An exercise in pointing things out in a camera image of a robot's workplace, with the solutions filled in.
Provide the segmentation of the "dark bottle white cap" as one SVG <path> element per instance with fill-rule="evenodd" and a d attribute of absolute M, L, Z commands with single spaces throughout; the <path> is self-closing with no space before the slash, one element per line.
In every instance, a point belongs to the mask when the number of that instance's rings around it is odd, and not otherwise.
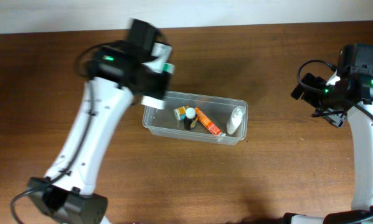
<path fill-rule="evenodd" d="M 194 108 L 188 108 L 184 118 L 184 129 L 192 130 L 198 122 L 198 117 Z"/>

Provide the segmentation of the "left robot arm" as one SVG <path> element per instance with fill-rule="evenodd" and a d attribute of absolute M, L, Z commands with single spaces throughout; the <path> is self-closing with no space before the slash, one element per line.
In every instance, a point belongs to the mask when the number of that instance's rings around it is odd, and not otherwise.
<path fill-rule="evenodd" d="M 57 223 L 108 223 L 108 199 L 95 193 L 103 157 L 121 117 L 136 95 L 162 110 L 174 65 L 172 47 L 157 40 L 94 46 L 85 69 L 83 99 L 67 140 L 42 178 L 32 177 L 25 195 Z"/>

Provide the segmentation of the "white green medicine box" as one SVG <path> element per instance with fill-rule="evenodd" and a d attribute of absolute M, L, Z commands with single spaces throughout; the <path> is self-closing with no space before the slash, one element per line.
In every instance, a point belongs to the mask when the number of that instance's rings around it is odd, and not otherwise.
<path fill-rule="evenodd" d="M 165 63 L 162 72 L 168 72 L 171 74 L 171 77 L 174 73 L 175 66 L 170 63 Z M 165 108 L 165 102 L 163 100 L 158 100 L 149 96 L 143 96 L 141 104 L 144 106 L 152 107 L 158 110 L 163 110 Z"/>

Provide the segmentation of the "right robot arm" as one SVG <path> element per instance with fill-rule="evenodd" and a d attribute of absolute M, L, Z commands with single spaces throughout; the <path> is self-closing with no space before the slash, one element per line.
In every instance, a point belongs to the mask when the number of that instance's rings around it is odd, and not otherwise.
<path fill-rule="evenodd" d="M 373 75 L 333 75 L 326 81 L 307 73 L 298 82 L 292 97 L 314 106 L 316 117 L 323 117 L 338 128 L 349 123 L 355 190 L 350 211 L 323 218 L 287 213 L 284 223 L 373 223 Z"/>

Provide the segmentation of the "small gold-lid jar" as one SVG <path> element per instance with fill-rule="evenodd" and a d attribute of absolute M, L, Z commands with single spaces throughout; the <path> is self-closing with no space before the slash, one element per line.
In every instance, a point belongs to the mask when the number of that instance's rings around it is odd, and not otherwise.
<path fill-rule="evenodd" d="M 188 105 L 181 106 L 174 109 L 174 115 L 178 121 L 183 120 L 186 117 L 186 110 L 189 108 Z"/>

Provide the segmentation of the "white spray bottle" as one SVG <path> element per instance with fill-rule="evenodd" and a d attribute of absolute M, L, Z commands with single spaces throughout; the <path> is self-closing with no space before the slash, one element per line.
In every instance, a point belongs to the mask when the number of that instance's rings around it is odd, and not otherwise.
<path fill-rule="evenodd" d="M 243 116 L 245 115 L 245 113 L 246 113 L 246 108 L 243 106 L 237 106 L 236 108 L 234 108 L 232 114 L 230 115 L 229 120 L 227 121 L 227 126 L 226 126 L 227 133 L 229 135 L 236 132 L 236 130 L 238 129 L 238 127 L 240 126 L 243 120 Z"/>

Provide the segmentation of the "orange tablet tube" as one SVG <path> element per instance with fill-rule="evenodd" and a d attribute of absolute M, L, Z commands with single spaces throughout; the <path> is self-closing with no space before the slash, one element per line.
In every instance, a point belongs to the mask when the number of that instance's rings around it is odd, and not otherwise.
<path fill-rule="evenodd" d="M 195 107 L 195 112 L 199 122 L 213 135 L 226 136 L 202 111 L 200 108 Z"/>

